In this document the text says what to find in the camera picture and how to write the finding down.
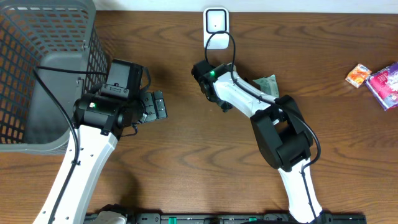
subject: orange packet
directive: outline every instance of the orange packet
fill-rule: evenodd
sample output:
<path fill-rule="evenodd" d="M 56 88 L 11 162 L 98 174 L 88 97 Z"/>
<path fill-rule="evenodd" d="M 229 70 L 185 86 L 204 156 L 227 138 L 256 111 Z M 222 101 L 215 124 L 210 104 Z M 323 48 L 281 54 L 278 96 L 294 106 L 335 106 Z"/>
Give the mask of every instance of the orange packet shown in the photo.
<path fill-rule="evenodd" d="M 356 88 L 360 87 L 365 82 L 366 78 L 372 73 L 364 65 L 358 64 L 346 77 L 346 81 L 351 83 Z"/>

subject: wooden table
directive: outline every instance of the wooden table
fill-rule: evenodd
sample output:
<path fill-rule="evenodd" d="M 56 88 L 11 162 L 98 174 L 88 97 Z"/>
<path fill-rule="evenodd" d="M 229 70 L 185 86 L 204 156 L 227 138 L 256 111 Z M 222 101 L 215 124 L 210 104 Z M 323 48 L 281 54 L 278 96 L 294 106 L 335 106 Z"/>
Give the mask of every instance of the wooden table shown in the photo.
<path fill-rule="evenodd" d="M 398 16 L 231 13 L 230 24 L 239 74 L 276 74 L 280 94 L 295 98 L 318 134 L 322 156 L 311 170 L 323 208 L 398 223 L 398 109 L 383 111 L 366 87 L 344 80 L 357 63 L 378 71 L 398 59 Z M 97 13 L 103 47 L 149 68 L 169 117 L 120 140 L 90 212 L 109 203 L 164 213 L 288 210 L 281 178 L 260 155 L 249 120 L 208 102 L 190 74 L 204 59 L 202 25 L 202 14 L 193 12 Z M 231 53 L 211 50 L 209 58 L 228 63 Z M 1 223 L 34 220 L 62 159 L 1 154 Z"/>

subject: white plastic casing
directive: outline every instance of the white plastic casing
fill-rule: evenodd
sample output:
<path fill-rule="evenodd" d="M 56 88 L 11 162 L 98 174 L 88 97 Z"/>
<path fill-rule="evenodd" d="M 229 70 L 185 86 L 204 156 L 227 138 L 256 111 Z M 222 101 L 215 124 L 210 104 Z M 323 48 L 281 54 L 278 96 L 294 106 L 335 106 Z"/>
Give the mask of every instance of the white plastic casing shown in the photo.
<path fill-rule="evenodd" d="M 212 33 L 219 30 L 229 32 L 229 12 L 223 7 L 209 7 L 203 12 L 203 46 Z M 229 44 L 228 34 L 214 35 L 207 49 L 225 49 Z"/>

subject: wood grain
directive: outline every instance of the wood grain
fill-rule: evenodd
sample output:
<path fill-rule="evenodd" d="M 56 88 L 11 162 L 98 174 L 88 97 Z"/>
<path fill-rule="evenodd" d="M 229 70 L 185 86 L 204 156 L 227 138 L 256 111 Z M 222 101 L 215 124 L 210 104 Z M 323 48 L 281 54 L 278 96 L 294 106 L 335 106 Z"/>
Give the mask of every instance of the wood grain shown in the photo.
<path fill-rule="evenodd" d="M 363 63 L 377 71 L 398 60 L 398 16 L 232 13 L 236 65 L 248 79 L 276 74 L 322 144 L 311 167 L 318 201 L 368 223 L 398 223 L 398 110 L 384 112 L 346 74 Z M 164 213 L 288 210 L 276 170 L 261 157 L 249 120 L 223 113 L 202 95 L 190 70 L 203 60 L 196 12 L 98 12 L 107 53 L 149 68 L 169 117 L 122 138 L 99 178 L 89 211 L 108 203 Z M 210 50 L 214 64 L 232 48 Z M 0 156 L 1 223 L 34 220 L 61 156 Z"/>

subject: plastic basket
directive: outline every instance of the plastic basket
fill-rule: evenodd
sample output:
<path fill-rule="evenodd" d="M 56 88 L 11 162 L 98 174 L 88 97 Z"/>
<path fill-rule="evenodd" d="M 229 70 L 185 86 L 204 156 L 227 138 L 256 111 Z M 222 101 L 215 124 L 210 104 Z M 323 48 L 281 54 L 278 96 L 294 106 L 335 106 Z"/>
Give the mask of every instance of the plastic basket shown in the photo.
<path fill-rule="evenodd" d="M 32 74 L 36 65 L 106 72 L 92 1 L 0 0 L 0 151 L 61 154 L 69 130 Z M 39 70 L 72 116 L 74 102 L 105 76 Z"/>

